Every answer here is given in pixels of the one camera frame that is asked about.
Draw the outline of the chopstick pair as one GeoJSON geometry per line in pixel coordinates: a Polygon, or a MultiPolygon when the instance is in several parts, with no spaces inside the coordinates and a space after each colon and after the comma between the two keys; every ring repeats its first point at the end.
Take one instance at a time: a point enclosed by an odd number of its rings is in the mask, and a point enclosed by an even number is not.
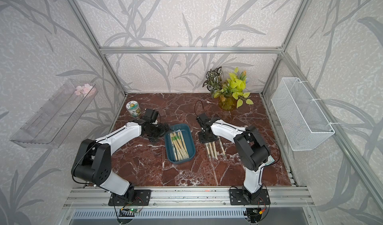
{"type": "Polygon", "coordinates": [[[215,159],[218,159],[215,142],[211,142],[211,145],[212,145],[212,150],[213,150],[214,157],[215,157],[215,159]]]}
{"type": "Polygon", "coordinates": [[[208,146],[209,146],[210,156],[211,156],[212,158],[214,158],[214,152],[213,152],[213,148],[212,148],[211,143],[209,143],[208,146]]]}
{"type": "Polygon", "coordinates": [[[221,141],[221,139],[219,138],[219,145],[220,145],[220,148],[221,148],[221,151],[222,151],[222,154],[225,156],[225,149],[224,149],[224,147],[223,147],[223,144],[222,144],[222,141],[221,141]]]}
{"type": "Polygon", "coordinates": [[[211,158],[211,156],[210,156],[210,150],[209,150],[209,147],[208,147],[208,144],[207,144],[207,143],[205,143],[205,147],[206,147],[206,151],[207,151],[208,157],[211,158]]]}

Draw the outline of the teal storage box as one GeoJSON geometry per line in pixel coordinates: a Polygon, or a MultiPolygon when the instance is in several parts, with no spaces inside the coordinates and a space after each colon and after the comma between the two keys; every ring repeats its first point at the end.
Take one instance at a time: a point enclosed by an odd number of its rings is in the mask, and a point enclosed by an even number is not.
{"type": "Polygon", "coordinates": [[[167,159],[179,165],[191,161],[196,153],[191,130],[187,124],[177,124],[170,127],[165,135],[167,159]]]}

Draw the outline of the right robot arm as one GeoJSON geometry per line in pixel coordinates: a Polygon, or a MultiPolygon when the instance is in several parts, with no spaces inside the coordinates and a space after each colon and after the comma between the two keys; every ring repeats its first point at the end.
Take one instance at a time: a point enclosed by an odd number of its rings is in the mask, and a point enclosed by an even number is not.
{"type": "Polygon", "coordinates": [[[202,113],[196,121],[201,127],[198,132],[202,144],[217,141],[220,137],[235,144],[241,162],[245,166],[243,189],[256,195],[262,188],[261,175],[271,155],[265,140],[254,126],[238,127],[224,122],[219,117],[209,118],[202,113]]]}

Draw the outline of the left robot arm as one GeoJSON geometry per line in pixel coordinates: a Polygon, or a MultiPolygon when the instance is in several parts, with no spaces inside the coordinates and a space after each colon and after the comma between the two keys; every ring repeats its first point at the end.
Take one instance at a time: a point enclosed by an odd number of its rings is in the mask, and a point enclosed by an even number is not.
{"type": "Polygon", "coordinates": [[[151,142],[155,142],[169,131],[168,124],[153,124],[137,119],[96,140],[85,139],[81,142],[74,160],[71,169],[72,178],[84,180],[124,196],[132,186],[112,171],[112,155],[135,138],[147,137],[151,142]]]}

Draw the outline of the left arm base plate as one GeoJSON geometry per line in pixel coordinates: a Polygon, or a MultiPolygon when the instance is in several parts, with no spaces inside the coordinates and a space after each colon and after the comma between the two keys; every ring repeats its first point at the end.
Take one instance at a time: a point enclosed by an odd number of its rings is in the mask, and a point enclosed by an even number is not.
{"type": "Polygon", "coordinates": [[[112,193],[108,206],[148,206],[151,190],[129,190],[125,195],[112,193]]]}

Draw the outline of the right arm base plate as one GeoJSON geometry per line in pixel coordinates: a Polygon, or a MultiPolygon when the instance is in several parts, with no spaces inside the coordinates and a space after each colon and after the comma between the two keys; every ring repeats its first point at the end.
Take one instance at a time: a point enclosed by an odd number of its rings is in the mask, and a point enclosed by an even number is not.
{"type": "Polygon", "coordinates": [[[244,186],[241,189],[231,186],[229,188],[230,204],[232,206],[239,205],[270,205],[270,197],[268,190],[261,186],[255,193],[250,193],[244,186]]]}

